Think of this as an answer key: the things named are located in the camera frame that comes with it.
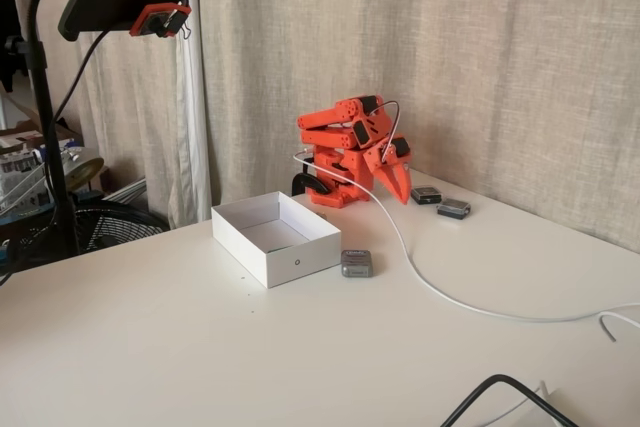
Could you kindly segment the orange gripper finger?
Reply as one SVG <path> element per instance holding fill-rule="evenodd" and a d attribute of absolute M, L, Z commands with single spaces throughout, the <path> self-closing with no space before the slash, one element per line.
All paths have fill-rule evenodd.
<path fill-rule="evenodd" d="M 394 166 L 394 174 L 398 184 L 396 197 L 401 203 L 407 203 L 412 188 L 409 165 L 406 162 L 398 163 Z"/>
<path fill-rule="evenodd" d="M 396 199 L 396 189 L 398 187 L 394 174 L 394 166 L 383 165 L 374 172 L 374 177 L 382 183 L 382 185 Z"/>

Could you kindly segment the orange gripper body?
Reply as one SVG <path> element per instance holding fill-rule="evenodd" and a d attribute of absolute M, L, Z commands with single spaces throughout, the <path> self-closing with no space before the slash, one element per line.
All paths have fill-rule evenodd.
<path fill-rule="evenodd" d="M 364 161 L 371 173 L 387 167 L 406 164 L 411 158 L 411 149 L 404 136 L 385 137 L 364 152 Z"/>

